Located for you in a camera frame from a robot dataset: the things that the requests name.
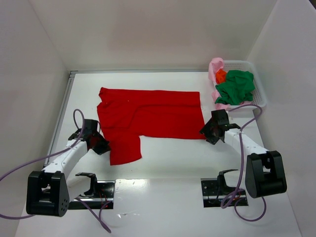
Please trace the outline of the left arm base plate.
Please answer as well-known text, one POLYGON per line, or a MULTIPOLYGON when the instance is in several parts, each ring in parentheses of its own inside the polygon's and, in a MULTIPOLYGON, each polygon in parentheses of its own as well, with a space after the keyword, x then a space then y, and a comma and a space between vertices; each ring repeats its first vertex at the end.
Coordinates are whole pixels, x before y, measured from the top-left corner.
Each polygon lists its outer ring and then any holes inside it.
POLYGON ((78 196, 92 210, 99 210, 105 205, 105 210, 114 207, 115 181, 98 181, 94 193, 81 194, 78 196))

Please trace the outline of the white plastic basket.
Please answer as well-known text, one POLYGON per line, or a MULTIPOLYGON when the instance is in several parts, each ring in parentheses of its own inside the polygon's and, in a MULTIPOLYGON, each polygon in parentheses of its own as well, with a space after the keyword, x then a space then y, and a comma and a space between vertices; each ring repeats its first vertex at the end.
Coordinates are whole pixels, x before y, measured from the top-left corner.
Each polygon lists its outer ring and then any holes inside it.
MULTIPOLYGON (((266 106, 267 103, 267 99, 265 97, 258 73, 255 69, 255 67, 247 62, 247 61, 241 61, 241 60, 224 60, 224 71, 228 72, 230 70, 240 70, 240 71, 249 71, 254 75, 254 85, 255 85, 255 90, 252 92, 253 94, 253 100, 251 102, 242 102, 241 105, 258 105, 260 107, 264 107, 266 106)), ((229 108, 227 110, 236 108, 238 106, 241 105, 237 105, 237 106, 232 106, 229 105, 229 108)))

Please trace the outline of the pink t-shirt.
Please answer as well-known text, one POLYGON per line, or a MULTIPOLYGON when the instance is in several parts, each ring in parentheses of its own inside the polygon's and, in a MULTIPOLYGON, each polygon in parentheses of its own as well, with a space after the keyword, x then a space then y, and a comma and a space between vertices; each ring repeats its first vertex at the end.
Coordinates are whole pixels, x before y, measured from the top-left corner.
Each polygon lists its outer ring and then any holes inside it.
MULTIPOLYGON (((220 70, 224 68, 224 60, 222 58, 216 57, 213 58, 211 60, 211 62, 209 63, 208 66, 208 79, 213 83, 213 85, 215 85, 216 83, 216 73, 220 70)), ((217 89, 215 89, 212 93, 211 96, 213 98, 213 101, 215 102, 220 94, 217 91, 217 89)), ((215 109, 220 110, 220 109, 225 109, 227 110, 229 108, 229 105, 224 105, 221 103, 215 103, 215 109)))

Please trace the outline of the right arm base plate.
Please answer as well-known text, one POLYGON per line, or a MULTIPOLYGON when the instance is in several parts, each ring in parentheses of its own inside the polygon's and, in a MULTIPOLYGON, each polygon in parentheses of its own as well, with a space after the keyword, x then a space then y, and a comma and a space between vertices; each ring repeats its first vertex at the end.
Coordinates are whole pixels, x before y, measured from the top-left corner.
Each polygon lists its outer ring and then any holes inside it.
MULTIPOLYGON (((228 187, 226 182, 220 187, 217 178, 201 179, 201 189, 203 196, 203 206, 207 207, 221 207, 223 198, 235 190, 235 187, 228 187)), ((247 196, 245 191, 238 192, 229 207, 248 206, 247 196)))

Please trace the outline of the red t-shirt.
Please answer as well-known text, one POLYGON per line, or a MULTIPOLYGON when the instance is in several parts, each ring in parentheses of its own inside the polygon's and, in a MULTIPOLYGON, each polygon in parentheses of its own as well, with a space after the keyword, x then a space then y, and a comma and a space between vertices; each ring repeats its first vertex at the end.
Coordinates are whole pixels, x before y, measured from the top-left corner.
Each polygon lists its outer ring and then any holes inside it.
POLYGON ((141 159, 141 136, 200 140, 200 93, 102 87, 97 114, 110 146, 110 165, 141 159))

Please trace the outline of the green t-shirt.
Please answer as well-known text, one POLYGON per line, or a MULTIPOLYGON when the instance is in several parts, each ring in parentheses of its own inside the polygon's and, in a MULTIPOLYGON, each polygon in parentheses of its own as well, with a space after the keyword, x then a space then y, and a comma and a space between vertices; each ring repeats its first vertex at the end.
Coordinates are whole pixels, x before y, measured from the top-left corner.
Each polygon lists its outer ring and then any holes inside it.
POLYGON ((255 90, 254 75, 249 71, 230 70, 226 74, 226 81, 215 88, 219 93, 216 104, 237 106, 242 102, 251 102, 255 90))

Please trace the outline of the orange t-shirt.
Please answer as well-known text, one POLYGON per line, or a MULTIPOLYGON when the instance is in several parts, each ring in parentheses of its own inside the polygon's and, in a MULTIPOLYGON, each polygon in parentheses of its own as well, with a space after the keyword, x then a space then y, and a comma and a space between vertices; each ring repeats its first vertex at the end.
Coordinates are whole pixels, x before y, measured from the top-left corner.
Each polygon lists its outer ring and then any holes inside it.
POLYGON ((224 82, 226 81, 226 75, 227 75, 227 72, 224 71, 223 69, 220 69, 220 70, 215 74, 216 83, 217 83, 217 84, 224 83, 224 82))

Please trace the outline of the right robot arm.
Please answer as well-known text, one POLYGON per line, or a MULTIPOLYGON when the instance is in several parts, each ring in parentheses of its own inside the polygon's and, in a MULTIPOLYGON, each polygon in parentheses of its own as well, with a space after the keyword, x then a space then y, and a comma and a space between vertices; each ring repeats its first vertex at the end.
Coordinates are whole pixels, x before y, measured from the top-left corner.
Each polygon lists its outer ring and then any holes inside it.
POLYGON ((200 130, 207 142, 215 145, 219 140, 237 151, 246 160, 241 162, 240 171, 245 173, 245 187, 252 198, 261 198, 287 191, 287 182, 278 151, 269 151, 247 136, 242 127, 231 123, 226 110, 214 110, 210 120, 200 130))

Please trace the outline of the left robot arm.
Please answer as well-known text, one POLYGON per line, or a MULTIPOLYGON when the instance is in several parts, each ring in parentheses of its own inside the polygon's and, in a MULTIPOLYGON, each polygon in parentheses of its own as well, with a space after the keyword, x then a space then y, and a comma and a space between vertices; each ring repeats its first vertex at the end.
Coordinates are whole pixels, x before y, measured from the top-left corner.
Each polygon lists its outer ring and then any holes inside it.
POLYGON ((89 150, 98 155, 110 151, 109 142, 98 131, 98 123, 85 119, 83 128, 69 137, 65 152, 41 171, 31 172, 27 185, 27 214, 62 217, 72 200, 81 194, 96 192, 94 173, 79 172, 74 178, 69 175, 89 150))

